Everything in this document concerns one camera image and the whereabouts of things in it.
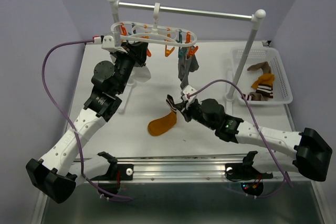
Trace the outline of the white clip hanger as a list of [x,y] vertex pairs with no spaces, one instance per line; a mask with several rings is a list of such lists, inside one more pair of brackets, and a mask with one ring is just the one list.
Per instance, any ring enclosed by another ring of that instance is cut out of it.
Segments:
[[182,28],[160,26],[161,4],[126,4],[127,7],[134,9],[148,9],[153,11],[153,23],[146,24],[130,21],[115,21],[111,25],[111,31],[117,31],[120,34],[122,42],[147,42],[148,44],[164,45],[164,55],[170,56],[176,47],[179,50],[185,50],[186,57],[192,57],[196,54],[199,46],[196,45],[197,36],[195,33]]

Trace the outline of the mustard yellow sock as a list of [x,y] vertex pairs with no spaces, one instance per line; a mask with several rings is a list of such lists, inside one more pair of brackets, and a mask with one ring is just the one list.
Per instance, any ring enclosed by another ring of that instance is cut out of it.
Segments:
[[251,85],[251,88],[260,93],[272,93],[274,80],[273,74],[263,74]]
[[172,129],[177,123],[177,109],[173,97],[169,94],[166,97],[166,103],[170,108],[169,114],[148,124],[147,130],[151,136],[160,136]]

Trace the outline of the grey sock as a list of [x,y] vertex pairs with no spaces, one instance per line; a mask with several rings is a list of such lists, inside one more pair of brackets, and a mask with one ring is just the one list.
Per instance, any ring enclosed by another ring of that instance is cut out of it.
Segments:
[[189,58],[187,58],[187,63],[189,72],[195,72],[199,69],[199,64],[195,55],[192,55]]
[[187,56],[178,59],[178,78],[180,80],[180,88],[183,90],[188,85],[188,75],[190,72],[191,58]]

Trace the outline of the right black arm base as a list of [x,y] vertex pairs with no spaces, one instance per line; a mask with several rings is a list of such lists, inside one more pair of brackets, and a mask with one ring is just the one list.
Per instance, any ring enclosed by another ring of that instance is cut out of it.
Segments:
[[248,181],[259,178],[272,179],[272,173],[261,173],[253,168],[254,159],[257,154],[257,151],[250,151],[240,163],[225,164],[225,177],[232,182]]

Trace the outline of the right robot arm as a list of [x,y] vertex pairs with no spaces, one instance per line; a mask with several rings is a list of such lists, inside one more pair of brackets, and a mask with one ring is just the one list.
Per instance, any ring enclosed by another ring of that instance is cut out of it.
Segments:
[[176,106],[185,121],[194,120],[214,131],[225,142],[264,147],[266,153],[250,151],[233,171],[250,180],[257,174],[277,170],[296,172],[307,179],[323,182],[332,156],[332,148],[314,129],[288,132],[256,126],[241,118],[226,114],[215,99],[202,102],[183,101]]

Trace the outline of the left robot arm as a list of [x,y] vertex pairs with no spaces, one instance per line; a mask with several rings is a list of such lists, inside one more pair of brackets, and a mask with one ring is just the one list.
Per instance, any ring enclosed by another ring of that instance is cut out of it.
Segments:
[[66,201],[76,187],[96,177],[119,179],[125,172],[118,160],[107,152],[94,158],[83,159],[83,147],[116,113],[122,103],[132,70],[144,67],[148,51],[147,42],[122,42],[121,47],[109,49],[114,61],[96,64],[91,82],[93,88],[78,117],[72,121],[64,113],[70,127],[60,140],[41,158],[28,161],[26,170],[31,183],[54,202]]

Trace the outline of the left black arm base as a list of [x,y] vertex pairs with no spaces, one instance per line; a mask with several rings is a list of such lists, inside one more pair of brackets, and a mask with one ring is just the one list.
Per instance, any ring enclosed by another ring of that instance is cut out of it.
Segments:
[[85,161],[85,175],[91,180],[131,181],[134,175],[134,165],[120,163],[109,153],[100,152],[96,157]]

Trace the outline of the striped maroon white sock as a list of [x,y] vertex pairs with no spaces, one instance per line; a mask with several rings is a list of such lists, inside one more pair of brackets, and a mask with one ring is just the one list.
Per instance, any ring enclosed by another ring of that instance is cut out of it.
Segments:
[[274,97],[272,93],[250,92],[248,94],[243,93],[241,98],[245,98],[247,101],[268,101]]

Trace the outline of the brown beige sock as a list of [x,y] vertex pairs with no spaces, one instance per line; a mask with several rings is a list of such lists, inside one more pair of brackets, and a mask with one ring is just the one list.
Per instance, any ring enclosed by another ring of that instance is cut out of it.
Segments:
[[247,68],[247,71],[257,71],[260,69],[262,70],[263,74],[272,74],[271,67],[267,61],[251,65]]

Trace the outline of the white plastic basket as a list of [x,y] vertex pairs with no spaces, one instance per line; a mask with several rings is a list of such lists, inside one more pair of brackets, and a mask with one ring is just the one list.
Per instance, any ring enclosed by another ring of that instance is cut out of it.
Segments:
[[237,86],[251,105],[275,106],[293,101],[280,54],[273,48],[251,48]]

